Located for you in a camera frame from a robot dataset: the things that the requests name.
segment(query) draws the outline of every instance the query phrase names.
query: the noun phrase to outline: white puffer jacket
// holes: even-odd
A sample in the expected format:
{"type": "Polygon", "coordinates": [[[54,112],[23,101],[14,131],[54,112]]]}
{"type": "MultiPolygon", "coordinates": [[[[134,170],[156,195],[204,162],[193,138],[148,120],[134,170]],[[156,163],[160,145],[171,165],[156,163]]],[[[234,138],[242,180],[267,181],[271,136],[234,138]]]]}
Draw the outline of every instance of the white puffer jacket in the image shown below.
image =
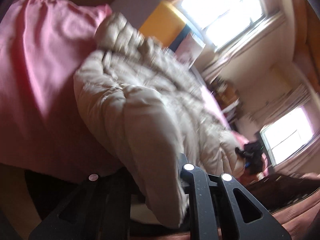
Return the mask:
{"type": "Polygon", "coordinates": [[[239,144],[204,108],[192,74],[121,14],[106,18],[95,39],[99,50],[74,75],[79,113],[127,167],[157,219],[178,227],[186,197],[177,154],[185,153],[208,173],[239,177],[244,170],[244,160],[235,153],[239,144]]]}

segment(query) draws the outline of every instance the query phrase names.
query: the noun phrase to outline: white dot marker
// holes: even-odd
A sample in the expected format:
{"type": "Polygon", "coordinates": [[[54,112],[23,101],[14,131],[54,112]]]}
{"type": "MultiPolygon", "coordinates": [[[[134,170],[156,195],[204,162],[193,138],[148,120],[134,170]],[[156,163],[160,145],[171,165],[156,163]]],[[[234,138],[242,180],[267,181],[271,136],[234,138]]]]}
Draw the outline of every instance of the white dot marker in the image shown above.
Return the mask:
{"type": "Polygon", "coordinates": [[[230,180],[232,180],[232,176],[231,176],[229,173],[223,173],[223,174],[221,175],[221,178],[222,178],[223,180],[225,180],[225,181],[230,181],[230,180]]]}
{"type": "Polygon", "coordinates": [[[91,180],[91,181],[96,181],[98,178],[99,178],[99,176],[97,174],[91,174],[89,176],[89,180],[91,180]]]}
{"type": "Polygon", "coordinates": [[[191,163],[187,163],[183,167],[187,171],[192,171],[195,168],[191,163]]]}

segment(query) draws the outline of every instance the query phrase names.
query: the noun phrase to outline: yellow wall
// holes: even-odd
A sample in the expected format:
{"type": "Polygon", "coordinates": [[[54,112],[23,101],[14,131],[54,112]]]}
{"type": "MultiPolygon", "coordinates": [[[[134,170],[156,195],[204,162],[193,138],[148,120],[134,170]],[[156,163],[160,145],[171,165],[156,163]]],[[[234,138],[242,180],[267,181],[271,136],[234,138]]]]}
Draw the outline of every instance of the yellow wall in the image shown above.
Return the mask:
{"type": "Polygon", "coordinates": [[[140,27],[146,37],[156,37],[168,47],[182,31],[186,18],[175,7],[162,1],[140,27]]]}

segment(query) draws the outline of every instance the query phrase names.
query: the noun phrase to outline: window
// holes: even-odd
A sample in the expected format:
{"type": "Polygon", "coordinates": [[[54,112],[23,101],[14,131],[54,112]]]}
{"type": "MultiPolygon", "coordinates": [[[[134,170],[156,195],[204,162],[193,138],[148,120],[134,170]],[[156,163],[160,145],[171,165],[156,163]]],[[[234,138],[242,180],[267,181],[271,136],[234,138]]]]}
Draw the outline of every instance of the window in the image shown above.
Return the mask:
{"type": "Polygon", "coordinates": [[[264,128],[260,134],[272,165],[276,165],[304,146],[312,138],[313,131],[300,107],[264,128]]]}
{"type": "Polygon", "coordinates": [[[259,0],[182,0],[181,8],[217,49],[263,17],[259,0]]]}

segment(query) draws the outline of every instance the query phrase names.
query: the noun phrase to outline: bed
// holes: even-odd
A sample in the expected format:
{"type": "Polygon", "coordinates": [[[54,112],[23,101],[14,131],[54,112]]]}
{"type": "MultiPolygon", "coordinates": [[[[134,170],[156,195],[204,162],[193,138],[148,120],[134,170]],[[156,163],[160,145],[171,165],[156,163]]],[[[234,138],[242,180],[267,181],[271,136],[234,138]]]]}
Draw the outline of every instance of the bed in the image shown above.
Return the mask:
{"type": "MultiPolygon", "coordinates": [[[[15,0],[9,8],[0,23],[1,163],[76,183],[122,166],[83,123],[72,79],[110,14],[108,5],[78,7],[66,0],[15,0]]],[[[228,128],[204,85],[201,91],[208,111],[228,128]]]]}

